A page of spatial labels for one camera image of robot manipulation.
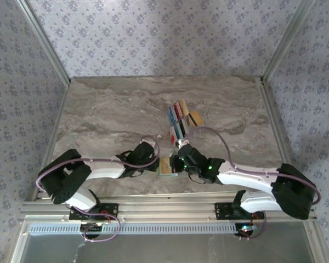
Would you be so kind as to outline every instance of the black bracket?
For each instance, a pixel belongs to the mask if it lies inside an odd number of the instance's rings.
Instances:
[[[116,157],[123,162],[134,164],[134,165],[144,165],[150,163],[156,158],[154,148],[145,141],[139,144],[134,149],[134,151],[125,151],[122,152],[120,155],[116,155]],[[119,178],[138,177],[141,174],[143,174],[145,170],[156,171],[159,165],[160,165],[159,159],[152,165],[144,168],[133,168],[124,165],[125,170]]]
[[[258,219],[264,219],[263,212],[256,213],[237,213],[232,207],[232,203],[215,203],[215,218],[217,220],[252,220],[255,214]]]
[[[87,231],[86,237],[89,239],[97,238],[100,235],[99,232],[101,232],[102,230],[103,230],[103,227],[98,226],[96,223],[83,224],[79,228],[79,231],[81,233],[84,233],[85,231]]]
[[[116,203],[102,203],[98,205],[98,210],[95,211],[94,209],[92,209],[92,211],[90,211],[91,213],[108,213],[110,215],[113,215],[115,217],[117,217],[118,215],[118,204]],[[115,220],[111,217],[107,217],[107,216],[102,216],[102,215],[86,215],[86,214],[82,214],[77,210],[74,210],[73,208],[71,208],[70,211],[70,220],[96,220],[96,221],[112,221]]]

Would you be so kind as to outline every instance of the floral wallpaper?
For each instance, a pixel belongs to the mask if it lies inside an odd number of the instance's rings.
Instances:
[[[262,75],[299,0],[30,0],[70,77]]]
[[[65,87],[14,0],[0,0],[0,262]]]
[[[321,190],[316,208],[329,247],[329,0],[317,0],[273,74],[295,164]]]

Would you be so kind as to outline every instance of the small card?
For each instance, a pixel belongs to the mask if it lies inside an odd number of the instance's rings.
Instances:
[[[180,119],[179,126],[180,126],[180,129],[181,129],[181,133],[183,134],[183,137],[185,137],[189,133],[189,127],[186,124],[185,119],[183,119],[183,118]]]
[[[169,120],[171,121],[172,124],[174,124],[178,121],[178,118],[177,118],[177,115],[175,114],[175,110],[174,110],[173,106],[169,107],[168,115],[169,115]]]
[[[177,134],[175,133],[175,129],[173,126],[169,129],[169,137],[171,139],[171,144],[173,146],[175,146],[175,142],[178,141],[178,138],[177,138]]]
[[[160,166],[158,168],[159,176],[178,176],[178,173],[171,167],[170,156],[160,157]]]
[[[179,102],[179,105],[180,105],[180,109],[181,109],[181,112],[182,112],[183,116],[188,115],[189,114],[189,110],[188,110],[188,107],[186,106],[185,100],[181,100]]]
[[[181,132],[181,129],[180,129],[180,125],[179,125],[179,123],[176,123],[176,124],[174,125],[174,129],[175,129],[175,133],[177,134],[177,138],[178,138],[178,140],[183,139],[184,137],[183,137],[183,133]]]
[[[180,120],[183,116],[182,112],[181,112],[181,109],[180,109],[180,106],[179,106],[179,103],[176,102],[174,104],[174,110],[175,110],[175,114],[177,115],[177,119]]]
[[[201,119],[201,117],[197,111],[192,111],[189,113],[189,122],[190,122],[190,125],[192,125],[194,127],[203,125],[203,120]]]

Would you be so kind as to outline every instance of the aluminum frame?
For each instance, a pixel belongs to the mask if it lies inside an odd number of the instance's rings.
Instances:
[[[277,120],[279,113],[274,103],[271,91],[262,84],[257,84],[261,91],[264,104],[270,119],[273,133],[283,162],[291,163],[290,148],[286,143],[286,133]],[[44,158],[43,167],[46,166],[54,149],[55,138],[61,113],[66,100],[67,91],[56,119],[52,143]],[[212,223],[217,222],[214,213],[214,203],[232,202],[236,192],[209,192],[209,193],[180,193],[167,195],[138,195],[138,196],[117,196],[101,198],[102,202],[118,203],[118,217],[126,223]],[[18,233],[17,242],[13,245],[7,262],[20,262],[23,248],[27,241],[27,230],[32,223],[61,223],[68,224],[69,210],[64,205],[53,205],[49,197],[42,192],[36,191],[32,196],[34,202],[25,202],[19,221],[22,228]],[[268,211],[266,213],[268,222],[293,222],[299,221],[286,215],[281,211]],[[244,222],[243,220],[230,220],[229,222]],[[309,245],[316,263],[329,262],[327,250],[321,228],[312,210],[310,219],[303,223]]]
[[[27,23],[31,26],[34,34],[36,35],[38,41],[40,42],[40,45],[46,52],[47,57],[53,64],[56,72],[58,73],[61,80],[64,82],[64,85],[67,87],[71,80],[65,71],[63,64],[61,63],[59,57],[57,56],[53,46],[51,45],[51,42],[47,35],[44,32],[44,29],[40,26],[40,23],[38,22],[38,19],[31,8],[29,2],[27,0],[16,0],[19,8],[22,10]]]
[[[274,71],[278,67],[281,59],[283,58],[286,50],[290,46],[294,36],[296,35],[298,29],[301,27],[303,21],[305,20],[308,11],[311,9],[315,0],[301,0],[297,6],[294,14],[292,15],[290,22],[288,23],[278,46],[273,52],[272,57],[269,59],[266,68],[263,71],[263,81],[268,81],[272,77]]]

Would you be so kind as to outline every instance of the metal base plate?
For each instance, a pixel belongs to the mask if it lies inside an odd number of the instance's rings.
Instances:
[[[118,204],[116,203],[102,203],[100,205],[100,209],[98,212],[95,212],[95,213],[108,213],[108,214],[111,214],[111,215],[114,215],[117,217],[118,215]],[[75,210],[71,210],[70,212],[70,217],[69,217],[70,220],[96,220],[96,221],[112,221],[112,220],[115,220],[113,218],[110,218],[110,217],[107,217],[107,216],[102,216],[102,215],[99,215],[99,216],[94,216],[92,218],[90,218],[89,215],[84,215],[78,211],[75,211]]]
[[[256,212],[253,214],[246,214],[246,215],[236,215],[234,214],[234,210],[231,207],[232,203],[215,203],[214,210],[215,210],[215,218],[217,220],[252,220],[253,218],[256,219],[264,219],[264,214],[262,212]]]

